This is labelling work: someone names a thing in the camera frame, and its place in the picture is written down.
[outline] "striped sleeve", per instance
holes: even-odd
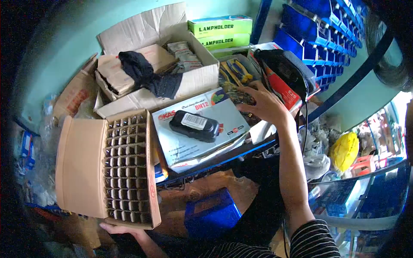
[[[291,258],[340,258],[327,223],[312,220],[300,226],[291,237]]]

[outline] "person's right hand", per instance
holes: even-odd
[[[249,87],[239,86],[238,90],[250,94],[256,101],[255,106],[238,104],[239,111],[253,113],[260,119],[275,125],[276,128],[291,120],[294,122],[294,118],[281,100],[274,93],[269,92],[261,81],[253,81]]]

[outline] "white box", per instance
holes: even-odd
[[[215,119],[223,128],[222,132],[212,143],[174,132],[169,127],[169,121],[178,110]],[[222,88],[154,112],[152,117],[166,162],[177,173],[242,145],[250,129]]]

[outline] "cardboard grid insert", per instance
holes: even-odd
[[[146,115],[108,124],[105,148],[105,202],[115,220],[151,223],[146,174]]]

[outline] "person's left hand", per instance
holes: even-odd
[[[124,233],[131,233],[131,234],[146,234],[143,229],[136,229],[124,226],[113,226],[107,223],[100,223],[99,226],[106,230],[109,234],[124,234]]]

